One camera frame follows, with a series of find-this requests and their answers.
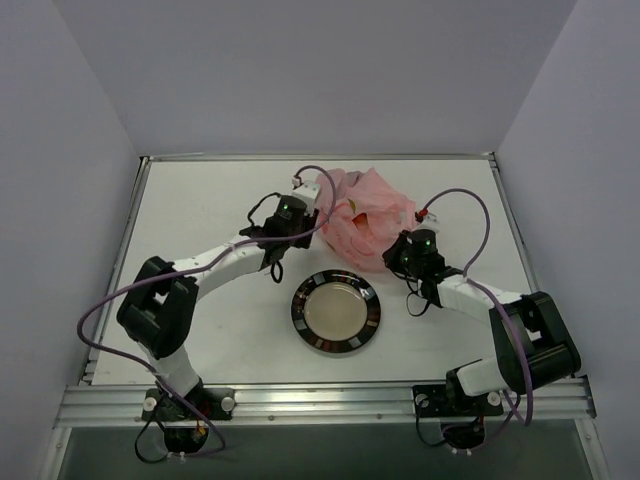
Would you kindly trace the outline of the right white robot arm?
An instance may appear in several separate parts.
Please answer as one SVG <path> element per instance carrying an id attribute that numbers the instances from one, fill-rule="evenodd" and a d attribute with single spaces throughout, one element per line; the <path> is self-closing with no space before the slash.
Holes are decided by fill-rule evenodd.
<path id="1" fill-rule="evenodd" d="M 429 305 L 490 327 L 494 353 L 446 374 L 444 400 L 453 411 L 467 412 L 493 391 L 526 395 L 581 369 L 581 356 L 549 294 L 505 291 L 464 276 L 446 263 L 429 229 L 402 231 L 382 258 L 392 273 L 415 283 Z"/>

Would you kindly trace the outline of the pink plastic bag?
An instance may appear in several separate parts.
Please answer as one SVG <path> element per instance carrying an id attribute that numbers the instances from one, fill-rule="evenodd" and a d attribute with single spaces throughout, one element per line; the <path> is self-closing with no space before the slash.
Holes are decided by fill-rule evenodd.
<path id="1" fill-rule="evenodd" d="M 416 227 L 416 203 L 392 187 L 375 169 L 365 172 L 331 169 L 320 174 L 316 201 L 316 232 L 331 250 L 349 266 L 362 272 L 385 270 L 382 254 L 403 230 Z M 359 231 L 351 220 L 366 213 L 369 230 Z"/>

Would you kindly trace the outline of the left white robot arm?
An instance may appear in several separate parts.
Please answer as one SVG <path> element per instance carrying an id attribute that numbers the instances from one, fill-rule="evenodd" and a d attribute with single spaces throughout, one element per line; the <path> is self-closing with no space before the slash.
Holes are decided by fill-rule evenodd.
<path id="1" fill-rule="evenodd" d="M 194 417 L 202 405 L 202 395 L 196 389 L 201 379 L 191 366 L 185 347 L 196 303 L 240 276 L 274 269 L 291 247 L 307 249 L 310 236 L 294 241 L 290 238 L 314 228 L 317 196 L 317 192 L 282 195 L 274 214 L 262 226 L 248 226 L 230 242 L 199 255 L 175 262 L 155 256 L 141 267 L 136 282 L 193 270 L 209 264 L 220 254 L 225 255 L 203 272 L 129 291 L 116 314 L 127 336 L 140 346 L 154 371 L 171 388 L 165 405 L 177 418 Z"/>

